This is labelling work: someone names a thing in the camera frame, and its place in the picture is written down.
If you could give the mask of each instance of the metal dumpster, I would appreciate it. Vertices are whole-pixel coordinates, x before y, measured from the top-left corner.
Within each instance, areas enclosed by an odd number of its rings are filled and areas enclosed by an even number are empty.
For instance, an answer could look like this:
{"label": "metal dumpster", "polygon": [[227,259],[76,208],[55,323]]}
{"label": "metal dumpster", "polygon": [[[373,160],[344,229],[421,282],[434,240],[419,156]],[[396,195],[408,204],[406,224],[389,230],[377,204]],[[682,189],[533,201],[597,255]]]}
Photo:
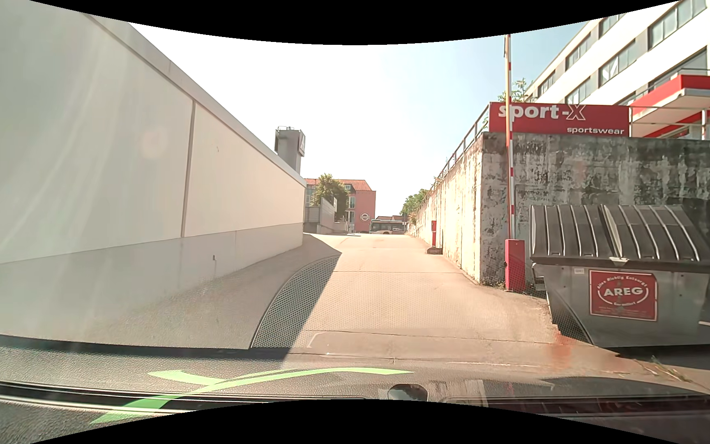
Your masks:
{"label": "metal dumpster", "polygon": [[562,333],[606,348],[693,342],[710,249],[681,206],[530,212],[533,275]]}

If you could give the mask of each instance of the red roof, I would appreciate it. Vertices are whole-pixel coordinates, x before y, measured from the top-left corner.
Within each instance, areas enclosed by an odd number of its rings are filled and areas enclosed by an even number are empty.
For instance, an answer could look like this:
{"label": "red roof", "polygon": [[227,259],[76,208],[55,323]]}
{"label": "red roof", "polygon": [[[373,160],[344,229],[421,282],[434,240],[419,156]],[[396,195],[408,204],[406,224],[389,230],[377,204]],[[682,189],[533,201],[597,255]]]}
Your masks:
{"label": "red roof", "polygon": [[[315,186],[320,179],[318,178],[307,178],[305,179],[308,185]],[[356,191],[373,191],[368,183],[363,179],[349,179],[349,178],[338,178],[336,179],[344,185],[351,185]]]}

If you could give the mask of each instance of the bus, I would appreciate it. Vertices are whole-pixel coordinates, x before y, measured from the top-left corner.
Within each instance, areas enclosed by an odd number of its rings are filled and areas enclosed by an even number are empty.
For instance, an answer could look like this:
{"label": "bus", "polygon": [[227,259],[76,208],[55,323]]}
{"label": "bus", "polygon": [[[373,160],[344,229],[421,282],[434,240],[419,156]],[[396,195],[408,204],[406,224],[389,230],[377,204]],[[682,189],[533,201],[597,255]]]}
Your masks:
{"label": "bus", "polygon": [[403,235],[405,234],[404,222],[400,220],[379,220],[371,221],[369,234],[372,235]]}

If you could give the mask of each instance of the green foliage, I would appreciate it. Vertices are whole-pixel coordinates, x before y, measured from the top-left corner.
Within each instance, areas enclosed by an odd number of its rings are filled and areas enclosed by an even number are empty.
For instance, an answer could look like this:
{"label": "green foliage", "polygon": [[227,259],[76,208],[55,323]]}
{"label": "green foliage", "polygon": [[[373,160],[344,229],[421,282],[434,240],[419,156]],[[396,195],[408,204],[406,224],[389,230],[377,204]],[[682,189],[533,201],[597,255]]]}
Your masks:
{"label": "green foliage", "polygon": [[420,204],[424,202],[424,198],[429,190],[424,190],[421,188],[416,194],[411,194],[405,199],[405,203],[401,206],[402,216],[409,216],[409,222],[411,224],[417,223],[416,213],[420,208]]}
{"label": "green foliage", "polygon": [[334,197],[336,198],[336,220],[340,220],[347,210],[350,192],[347,191],[343,183],[334,179],[332,175],[321,175],[314,189],[314,196],[311,197],[311,205],[318,206],[323,198],[332,204]]}
{"label": "green foliage", "polygon": [[[512,104],[517,104],[517,103],[523,104],[525,102],[529,102],[531,99],[531,95],[528,93],[529,86],[530,85],[528,84],[528,81],[525,80],[524,77],[522,77],[520,80],[514,81],[514,87],[517,89],[511,90],[511,103]],[[500,93],[497,101],[506,103],[506,92],[505,91]],[[482,123],[484,125],[486,125],[488,120],[489,120],[489,116],[484,116],[484,121]]]}

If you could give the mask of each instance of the red sign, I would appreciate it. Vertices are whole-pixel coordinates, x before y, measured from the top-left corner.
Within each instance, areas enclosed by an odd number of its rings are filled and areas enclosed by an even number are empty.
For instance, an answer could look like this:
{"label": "red sign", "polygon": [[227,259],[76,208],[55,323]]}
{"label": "red sign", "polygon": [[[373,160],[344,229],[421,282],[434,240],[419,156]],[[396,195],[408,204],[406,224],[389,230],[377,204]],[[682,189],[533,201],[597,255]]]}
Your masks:
{"label": "red sign", "polygon": [[651,273],[590,270],[591,315],[656,321],[656,278]]}
{"label": "red sign", "polygon": [[[511,104],[511,118],[515,133],[629,136],[627,106]],[[506,104],[489,104],[489,131],[506,132]]]}

